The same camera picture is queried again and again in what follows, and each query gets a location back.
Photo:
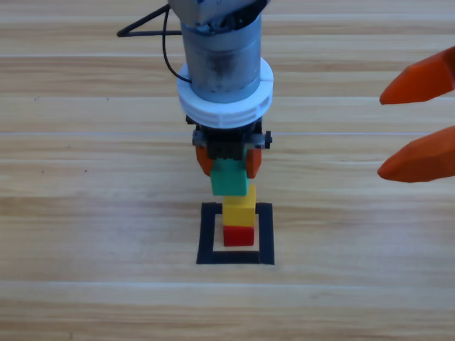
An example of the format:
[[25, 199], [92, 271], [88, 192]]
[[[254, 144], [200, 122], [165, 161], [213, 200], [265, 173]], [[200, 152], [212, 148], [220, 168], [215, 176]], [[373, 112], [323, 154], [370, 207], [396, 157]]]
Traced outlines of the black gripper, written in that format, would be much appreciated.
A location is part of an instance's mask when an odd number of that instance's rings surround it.
[[186, 116], [186, 123], [195, 125], [192, 143], [202, 171], [210, 176], [213, 160], [233, 159], [240, 161], [246, 153], [247, 177], [256, 177], [262, 163], [262, 150], [270, 149], [271, 131], [262, 131], [262, 118], [236, 128], [219, 129], [203, 126]]

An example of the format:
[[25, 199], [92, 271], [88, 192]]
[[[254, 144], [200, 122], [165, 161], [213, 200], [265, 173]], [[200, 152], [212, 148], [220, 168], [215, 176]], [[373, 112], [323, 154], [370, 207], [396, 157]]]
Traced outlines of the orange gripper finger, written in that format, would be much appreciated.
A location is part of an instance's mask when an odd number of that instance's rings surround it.
[[421, 183], [454, 176], [454, 127], [408, 143], [389, 157], [378, 175], [391, 181]]
[[380, 95], [380, 103], [426, 102], [454, 91], [454, 47], [406, 67]]

